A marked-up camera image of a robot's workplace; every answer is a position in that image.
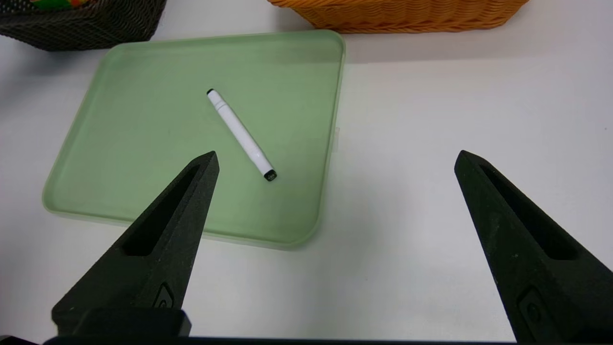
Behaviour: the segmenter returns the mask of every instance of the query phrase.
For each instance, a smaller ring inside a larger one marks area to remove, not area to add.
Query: black mesh basket
[[[29,0],[0,0],[0,34],[37,48],[86,50],[148,41],[166,0],[90,0],[67,10],[39,10]]]

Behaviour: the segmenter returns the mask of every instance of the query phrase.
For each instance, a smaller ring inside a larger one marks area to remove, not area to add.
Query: colorful items in basket
[[[30,0],[42,10],[73,9],[84,5],[89,0]]]

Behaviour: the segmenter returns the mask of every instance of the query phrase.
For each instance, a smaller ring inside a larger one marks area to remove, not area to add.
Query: orange wicker basket
[[[319,29],[340,33],[431,33],[490,29],[528,0],[268,0]]]

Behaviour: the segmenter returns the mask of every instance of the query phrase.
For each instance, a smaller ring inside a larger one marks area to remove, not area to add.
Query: green tray
[[[205,232],[280,246],[318,226],[345,44],[333,31],[119,45],[104,57],[43,192],[50,212],[132,222],[216,151]],[[266,181],[210,104],[214,88],[278,173]]]

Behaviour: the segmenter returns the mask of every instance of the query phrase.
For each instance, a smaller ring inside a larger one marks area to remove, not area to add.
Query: white marker
[[[264,178],[272,181],[276,178],[276,172],[272,168],[272,165],[268,162],[266,157],[264,156],[264,152],[260,149],[260,147],[256,144],[256,141],[253,140],[247,129],[240,122],[232,108],[227,105],[221,95],[215,91],[214,89],[207,91],[207,96],[215,110],[221,118],[224,120],[228,128],[238,143],[243,147],[243,150],[247,153],[247,156],[251,159],[251,161],[257,166],[257,169],[264,175]]]

